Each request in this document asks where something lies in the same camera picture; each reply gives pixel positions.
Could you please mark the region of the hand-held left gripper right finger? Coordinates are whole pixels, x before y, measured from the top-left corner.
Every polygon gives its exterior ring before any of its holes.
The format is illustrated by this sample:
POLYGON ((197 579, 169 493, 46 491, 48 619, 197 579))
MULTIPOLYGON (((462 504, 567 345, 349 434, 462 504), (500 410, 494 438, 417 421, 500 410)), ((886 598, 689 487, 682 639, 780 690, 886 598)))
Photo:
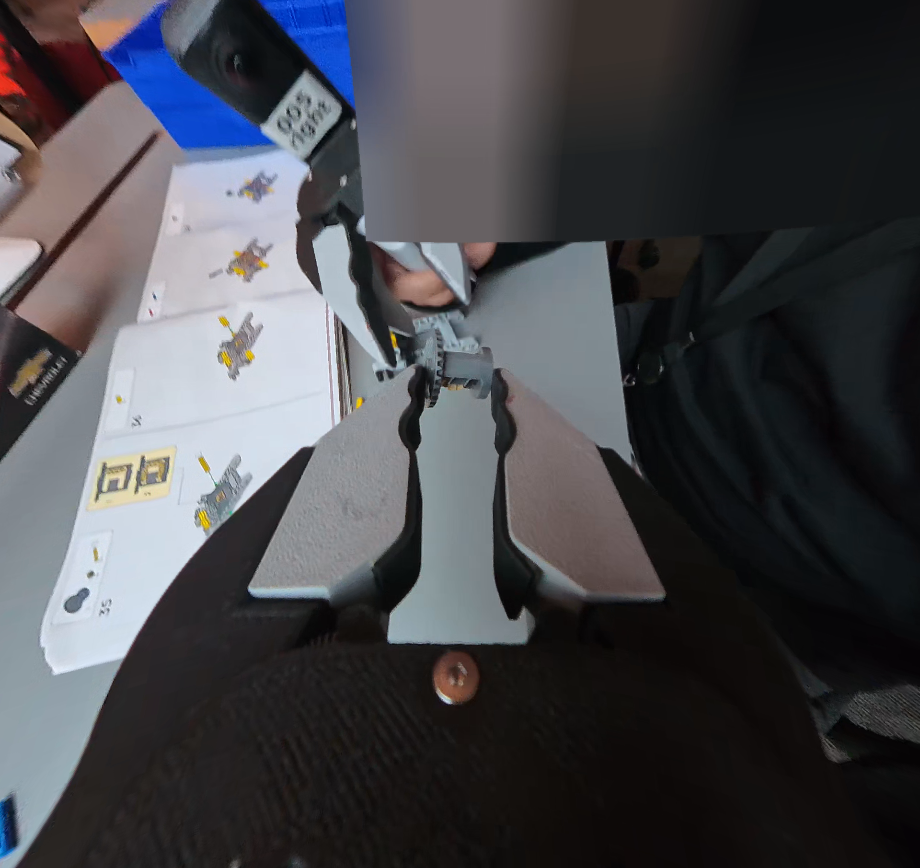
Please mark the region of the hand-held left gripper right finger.
POLYGON ((666 598, 600 448, 504 368, 492 378, 493 575, 507 617, 666 598))

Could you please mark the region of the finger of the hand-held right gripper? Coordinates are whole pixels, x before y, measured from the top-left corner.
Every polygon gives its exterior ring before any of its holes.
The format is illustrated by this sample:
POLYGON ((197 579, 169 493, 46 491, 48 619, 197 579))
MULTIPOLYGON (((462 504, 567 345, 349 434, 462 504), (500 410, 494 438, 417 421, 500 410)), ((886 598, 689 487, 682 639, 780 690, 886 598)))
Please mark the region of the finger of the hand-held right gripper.
POLYGON ((434 273, 450 290, 455 302, 469 306, 473 274, 457 243, 389 241, 388 254, 408 272, 434 273))
POLYGON ((414 334, 408 310, 387 287, 362 223, 338 223, 313 241, 318 283, 323 298, 351 337, 385 370, 396 370, 393 335, 414 334))

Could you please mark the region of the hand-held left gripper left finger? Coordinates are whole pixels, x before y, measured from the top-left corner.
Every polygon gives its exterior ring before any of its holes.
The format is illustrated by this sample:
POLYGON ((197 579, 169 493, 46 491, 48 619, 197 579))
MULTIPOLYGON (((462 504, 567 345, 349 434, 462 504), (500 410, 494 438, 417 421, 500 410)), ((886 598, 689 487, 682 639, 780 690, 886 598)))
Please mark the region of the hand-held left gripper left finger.
POLYGON ((420 575, 426 377, 410 367, 322 437, 248 586, 253 598, 389 613, 420 575))

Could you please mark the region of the grey lego chassis assembly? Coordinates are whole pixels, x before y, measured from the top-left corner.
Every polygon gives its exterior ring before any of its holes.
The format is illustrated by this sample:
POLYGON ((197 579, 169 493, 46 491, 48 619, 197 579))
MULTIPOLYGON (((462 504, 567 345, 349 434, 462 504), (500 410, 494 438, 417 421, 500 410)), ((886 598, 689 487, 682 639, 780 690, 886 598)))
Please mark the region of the grey lego chassis assembly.
POLYGON ((459 310, 429 312, 411 318, 411 332, 391 326, 389 328, 390 343, 396 358, 395 367, 390 367, 379 361, 373 362, 374 378, 377 382, 394 379, 397 373, 406 369, 411 363, 411 357, 419 349, 419 340, 429 333, 438 332, 441 335, 443 349, 447 354, 477 355, 481 353, 482 346, 477 338, 463 333, 465 316, 459 310))

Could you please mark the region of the grey round lego differential piece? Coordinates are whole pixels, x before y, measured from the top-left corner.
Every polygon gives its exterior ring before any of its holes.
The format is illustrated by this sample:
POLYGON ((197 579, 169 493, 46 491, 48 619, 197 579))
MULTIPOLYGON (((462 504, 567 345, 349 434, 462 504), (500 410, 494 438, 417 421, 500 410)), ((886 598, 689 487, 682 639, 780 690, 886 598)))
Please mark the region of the grey round lego differential piece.
POLYGON ((494 364, 489 348, 475 353, 447 350, 442 333, 430 330, 414 339, 412 361, 423 370, 428 408, 436 405, 443 390, 468 391, 477 400, 490 395, 494 364))

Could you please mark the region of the lego instruction booklet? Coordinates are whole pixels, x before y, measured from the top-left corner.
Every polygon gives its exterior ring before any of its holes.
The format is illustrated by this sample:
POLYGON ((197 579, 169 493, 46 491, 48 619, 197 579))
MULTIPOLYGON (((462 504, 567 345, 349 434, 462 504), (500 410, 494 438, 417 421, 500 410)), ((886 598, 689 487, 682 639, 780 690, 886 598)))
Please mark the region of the lego instruction booklet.
POLYGON ((296 261, 305 177, 268 149, 173 168, 41 625, 52 674, 121 660, 190 558, 339 423, 342 329, 296 261))

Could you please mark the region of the black lego set box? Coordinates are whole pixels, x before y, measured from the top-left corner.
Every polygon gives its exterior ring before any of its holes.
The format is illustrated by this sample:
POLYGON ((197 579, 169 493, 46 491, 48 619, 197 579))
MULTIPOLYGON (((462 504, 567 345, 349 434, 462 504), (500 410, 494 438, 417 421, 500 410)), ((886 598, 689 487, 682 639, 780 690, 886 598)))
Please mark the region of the black lego set box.
POLYGON ((1 458, 79 362, 80 351, 1 308, 1 458))

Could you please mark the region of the person's right hand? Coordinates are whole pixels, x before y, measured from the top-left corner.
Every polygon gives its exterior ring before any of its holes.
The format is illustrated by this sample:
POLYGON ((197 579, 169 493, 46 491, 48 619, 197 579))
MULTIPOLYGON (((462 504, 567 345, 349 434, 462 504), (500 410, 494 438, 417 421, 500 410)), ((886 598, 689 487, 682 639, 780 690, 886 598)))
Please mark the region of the person's right hand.
MULTIPOLYGON (((465 242, 461 244, 461 249, 466 263, 475 272, 489 263, 497 246, 496 242, 465 242)), ((408 271, 373 242, 369 243, 369 248, 385 285, 395 299, 419 309, 446 310, 452 307, 454 293, 436 272, 408 271)))

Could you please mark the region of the blue plastic bin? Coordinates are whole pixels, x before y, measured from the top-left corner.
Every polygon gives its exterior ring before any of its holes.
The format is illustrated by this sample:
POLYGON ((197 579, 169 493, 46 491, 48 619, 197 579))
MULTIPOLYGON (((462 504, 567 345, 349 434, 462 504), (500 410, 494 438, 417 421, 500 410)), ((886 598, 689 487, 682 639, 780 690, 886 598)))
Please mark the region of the blue plastic bin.
MULTIPOLYGON (((344 0, 255 0, 350 105, 355 103, 344 0)), ((175 0, 160 0, 102 52, 161 126, 186 150, 262 147, 259 126, 184 73, 164 42, 175 0)))

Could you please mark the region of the person's dark clothing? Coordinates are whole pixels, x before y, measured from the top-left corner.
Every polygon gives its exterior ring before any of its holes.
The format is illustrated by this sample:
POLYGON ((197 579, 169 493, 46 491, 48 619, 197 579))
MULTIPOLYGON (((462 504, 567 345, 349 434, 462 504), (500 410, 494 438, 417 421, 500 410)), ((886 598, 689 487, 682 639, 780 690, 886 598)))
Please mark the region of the person's dark clothing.
POLYGON ((616 315, 639 471, 764 610, 831 757, 915 768, 918 237, 703 236, 616 315))

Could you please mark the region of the white flat device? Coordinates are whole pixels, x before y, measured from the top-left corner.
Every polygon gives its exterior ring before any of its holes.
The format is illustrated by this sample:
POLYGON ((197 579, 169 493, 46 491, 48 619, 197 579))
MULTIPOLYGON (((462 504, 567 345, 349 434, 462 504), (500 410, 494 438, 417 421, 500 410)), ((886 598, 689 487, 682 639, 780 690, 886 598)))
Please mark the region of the white flat device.
POLYGON ((1 238, 1 305, 15 298, 34 272, 44 254, 39 241, 27 238, 1 238))

